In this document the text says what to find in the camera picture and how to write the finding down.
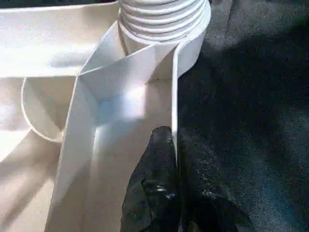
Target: gloved hand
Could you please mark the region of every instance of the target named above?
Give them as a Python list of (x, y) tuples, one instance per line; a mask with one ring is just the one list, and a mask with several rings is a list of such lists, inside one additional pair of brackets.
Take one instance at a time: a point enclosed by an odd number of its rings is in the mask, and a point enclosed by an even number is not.
[(121, 232), (178, 231), (178, 173), (169, 127), (153, 130), (129, 180), (122, 211)]

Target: black fabric surface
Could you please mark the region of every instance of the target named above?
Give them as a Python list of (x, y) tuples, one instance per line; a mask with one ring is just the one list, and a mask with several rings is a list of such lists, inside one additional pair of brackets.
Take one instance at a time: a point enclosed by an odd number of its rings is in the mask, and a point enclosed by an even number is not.
[(202, 231), (309, 231), (308, 30), (201, 56), (179, 79), (181, 178)]
[(223, 0), (212, 6), (205, 41), (222, 50), (254, 35), (286, 31), (308, 16), (307, 0)]

